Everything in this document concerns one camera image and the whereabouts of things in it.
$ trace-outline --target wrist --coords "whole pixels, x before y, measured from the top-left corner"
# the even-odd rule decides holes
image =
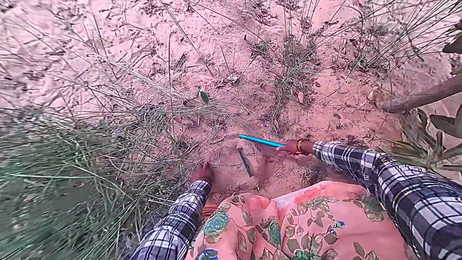
[[[303,141],[302,142],[302,154],[304,155],[309,155],[309,154],[314,154],[314,151],[313,151],[313,145],[314,145],[315,142],[312,142],[312,141]]]
[[[199,180],[203,180],[203,181],[207,182],[210,186],[212,186],[212,180],[210,180],[207,177],[199,178],[199,179],[197,179],[195,181],[199,181]]]

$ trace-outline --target dirt ground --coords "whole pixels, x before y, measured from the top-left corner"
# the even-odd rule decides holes
[[[174,115],[175,134],[200,144],[188,160],[212,163],[216,182],[211,197],[217,201],[242,192],[275,198],[307,186],[306,177],[313,170],[336,178],[311,156],[276,152],[239,140],[238,134],[275,142],[340,140],[376,148],[383,139],[401,140],[398,116],[377,107],[387,93],[415,93],[449,78],[452,69],[450,57],[438,53],[414,59],[391,73],[372,68],[351,73],[361,41],[354,37],[355,28],[329,32],[362,15],[357,0],[9,3],[2,10],[1,51],[11,59],[1,62],[2,80],[15,86],[16,92],[9,93],[22,105],[50,105],[62,113],[72,110],[76,116],[100,111],[105,105],[117,112],[124,106],[117,97],[106,95],[101,102],[89,91],[110,93],[113,83],[146,104],[158,93],[171,91],[173,101],[161,100],[166,107],[178,100],[188,107],[182,96],[193,99],[200,86],[215,105],[235,115],[214,118],[213,124]],[[306,47],[310,39],[303,30],[307,28],[320,30],[311,82],[292,93],[279,117],[268,119],[277,100],[274,86],[284,71],[284,42],[292,34],[289,37],[300,39]],[[20,62],[13,62],[16,54],[23,57]],[[117,82],[108,83],[117,71],[96,71],[95,57],[102,63],[123,64],[121,69],[146,79],[116,77]],[[1,101],[2,107],[19,105],[7,100]],[[460,95],[451,100],[454,105],[445,102],[425,109],[454,116]],[[254,177],[248,176],[238,147],[245,151]]]

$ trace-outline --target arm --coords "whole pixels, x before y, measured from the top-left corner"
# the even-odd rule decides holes
[[[184,259],[212,188],[212,179],[213,172],[208,164],[197,167],[192,176],[196,181],[173,203],[168,215],[144,236],[130,259]]]
[[[367,188],[420,259],[462,257],[460,184],[370,149],[324,141],[304,142],[302,148]]]

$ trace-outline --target floral fabric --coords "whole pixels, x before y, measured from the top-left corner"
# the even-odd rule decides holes
[[[189,260],[407,259],[406,244],[363,187],[324,181],[269,200],[224,200],[188,252]]]

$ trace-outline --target right hand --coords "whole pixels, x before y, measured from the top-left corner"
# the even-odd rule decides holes
[[[286,146],[279,146],[276,151],[286,151],[290,155],[299,155],[297,153],[297,142],[298,140],[289,139],[284,143]]]
[[[203,165],[198,164],[196,168],[194,169],[194,173],[191,176],[191,182],[195,182],[198,179],[209,179],[210,182],[213,182],[213,179],[215,177],[215,174],[213,174],[212,167],[210,167],[210,164],[208,162],[205,162]]]

